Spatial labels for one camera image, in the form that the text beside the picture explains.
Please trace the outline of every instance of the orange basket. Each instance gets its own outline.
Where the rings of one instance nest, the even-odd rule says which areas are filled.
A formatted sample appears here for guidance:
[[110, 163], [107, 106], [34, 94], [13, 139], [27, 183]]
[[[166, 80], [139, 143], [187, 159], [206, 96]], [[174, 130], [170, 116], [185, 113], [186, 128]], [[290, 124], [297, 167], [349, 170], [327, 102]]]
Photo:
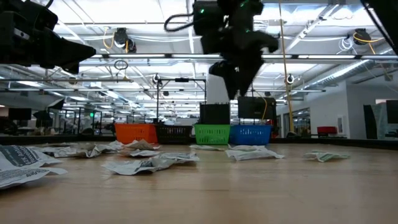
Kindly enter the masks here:
[[157, 143], [156, 129], [153, 124], [115, 124], [116, 139], [129, 144], [144, 139], [148, 143]]

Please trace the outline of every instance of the newspaper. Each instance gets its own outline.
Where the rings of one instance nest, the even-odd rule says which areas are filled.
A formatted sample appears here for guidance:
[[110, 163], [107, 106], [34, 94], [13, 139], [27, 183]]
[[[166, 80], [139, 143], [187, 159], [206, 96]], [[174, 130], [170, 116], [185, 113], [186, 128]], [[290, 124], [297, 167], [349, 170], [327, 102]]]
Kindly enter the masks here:
[[186, 152], [164, 152], [155, 158], [161, 159], [170, 159], [175, 161], [176, 164], [181, 164], [184, 162], [198, 162], [200, 161], [199, 157], [195, 152], [186, 153]]
[[264, 150], [255, 150], [251, 152], [244, 152], [244, 151], [235, 151], [235, 150], [227, 150], [225, 151], [226, 155], [229, 158], [233, 158], [236, 161], [243, 161], [243, 160], [248, 160], [248, 159], [262, 159], [262, 158], [270, 158], [274, 157], [276, 159], [282, 159], [285, 156], [279, 155], [274, 151], [264, 149]]
[[134, 140], [132, 143], [124, 145], [124, 147], [129, 149], [157, 150], [161, 146], [153, 146], [144, 139], [142, 139], [140, 141]]
[[159, 152], [154, 152], [154, 151], [150, 151], [150, 150], [139, 150], [139, 149], [137, 149], [137, 150], [135, 150], [135, 151], [132, 151], [131, 153], [130, 153], [130, 156], [132, 156], [132, 157], [151, 157], [151, 156], [156, 156], [156, 155], [158, 155], [159, 154]]
[[0, 190], [40, 179], [47, 174], [66, 174], [59, 168], [28, 168], [0, 170]]
[[34, 149], [48, 155], [59, 157], [84, 157], [94, 158], [102, 153], [116, 153], [123, 147], [116, 144], [74, 144], [68, 147], [35, 147], [31, 146], [29, 149]]
[[207, 151], [224, 151], [223, 149], [213, 147], [213, 146], [198, 146], [198, 145], [191, 145], [189, 146], [192, 149], [199, 149], [199, 150], [207, 150]]
[[38, 168], [61, 162], [58, 159], [54, 159], [42, 152], [28, 149], [25, 146], [0, 146], [0, 170]]
[[173, 163], [174, 161], [169, 159], [150, 158], [146, 161], [108, 162], [102, 167], [121, 175], [135, 175], [144, 171], [156, 172], [167, 169]]
[[239, 151], [253, 151], [253, 150], [267, 150], [265, 146], [235, 146], [232, 147], [231, 145], [228, 145], [229, 150], [239, 150]]
[[349, 159], [348, 154], [337, 154], [334, 152], [319, 152], [312, 151], [304, 154], [303, 156], [306, 159], [318, 159], [319, 162], [326, 162], [330, 159]]

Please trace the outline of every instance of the computer monitor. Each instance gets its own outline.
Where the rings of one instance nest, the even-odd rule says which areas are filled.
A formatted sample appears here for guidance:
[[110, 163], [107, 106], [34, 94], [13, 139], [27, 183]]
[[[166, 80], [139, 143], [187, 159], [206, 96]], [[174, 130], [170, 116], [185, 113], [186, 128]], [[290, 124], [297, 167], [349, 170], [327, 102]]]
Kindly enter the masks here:
[[32, 109], [30, 108], [9, 108], [8, 118], [10, 120], [30, 120], [32, 119]]

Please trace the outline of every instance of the plastic basket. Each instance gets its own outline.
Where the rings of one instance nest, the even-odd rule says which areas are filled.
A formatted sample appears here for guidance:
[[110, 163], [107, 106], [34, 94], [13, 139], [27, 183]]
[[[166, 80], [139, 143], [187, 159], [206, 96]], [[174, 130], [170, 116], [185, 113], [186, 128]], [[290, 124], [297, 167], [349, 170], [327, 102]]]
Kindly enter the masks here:
[[228, 144], [229, 124], [196, 124], [197, 144], [222, 145]]
[[231, 143], [263, 146], [269, 143], [271, 125], [235, 125], [231, 127]]
[[157, 141], [160, 144], [188, 144], [192, 126], [156, 126]]
[[123, 143], [144, 139], [148, 143], [157, 143], [155, 125], [153, 124], [115, 124], [116, 139]]

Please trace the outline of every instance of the blue basket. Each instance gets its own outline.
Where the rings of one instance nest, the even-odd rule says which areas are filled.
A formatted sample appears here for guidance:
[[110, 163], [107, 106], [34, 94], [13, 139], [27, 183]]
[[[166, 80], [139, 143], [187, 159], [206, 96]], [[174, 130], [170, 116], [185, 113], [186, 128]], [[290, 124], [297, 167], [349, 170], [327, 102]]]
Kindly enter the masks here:
[[269, 143], [271, 125], [235, 125], [231, 127], [232, 144], [263, 146]]

